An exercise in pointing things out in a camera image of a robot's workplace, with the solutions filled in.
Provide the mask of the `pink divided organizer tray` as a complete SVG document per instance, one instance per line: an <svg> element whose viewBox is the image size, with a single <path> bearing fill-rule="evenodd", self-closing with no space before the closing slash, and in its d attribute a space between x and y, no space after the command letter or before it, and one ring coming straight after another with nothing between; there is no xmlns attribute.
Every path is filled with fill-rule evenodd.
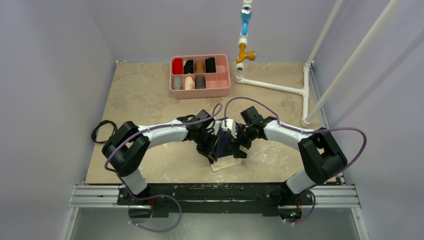
<svg viewBox="0 0 424 240"><path fill-rule="evenodd" d="M169 89L176 99L224 97L230 87L225 54L174 56L170 60Z"/></svg>

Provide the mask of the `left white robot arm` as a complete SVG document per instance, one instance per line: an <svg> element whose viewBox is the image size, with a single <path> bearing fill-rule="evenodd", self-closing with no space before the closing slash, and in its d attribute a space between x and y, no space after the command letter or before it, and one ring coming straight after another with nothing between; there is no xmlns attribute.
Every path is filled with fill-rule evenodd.
<svg viewBox="0 0 424 240"><path fill-rule="evenodd" d="M126 185L130 199L142 205L150 196L150 188L139 169L147 150L172 142L193 141L197 152L212 165L218 160L220 124L220 120L205 110L165 124L136 126L127 121L109 138L101 152L106 163L112 165L111 171Z"/></svg>

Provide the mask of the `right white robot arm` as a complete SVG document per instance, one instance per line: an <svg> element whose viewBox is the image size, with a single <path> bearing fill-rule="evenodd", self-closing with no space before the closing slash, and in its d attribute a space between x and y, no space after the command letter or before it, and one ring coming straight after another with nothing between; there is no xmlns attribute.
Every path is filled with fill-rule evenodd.
<svg viewBox="0 0 424 240"><path fill-rule="evenodd" d="M301 192L323 184L344 169L348 162L333 135L320 128L317 133L291 125L282 126L273 116L262 117L253 106L241 112L244 124L224 119L221 128L231 135L229 150L235 158L245 159L252 141L263 139L284 144L300 153L303 170L287 179L280 196L288 204L300 198Z"/></svg>

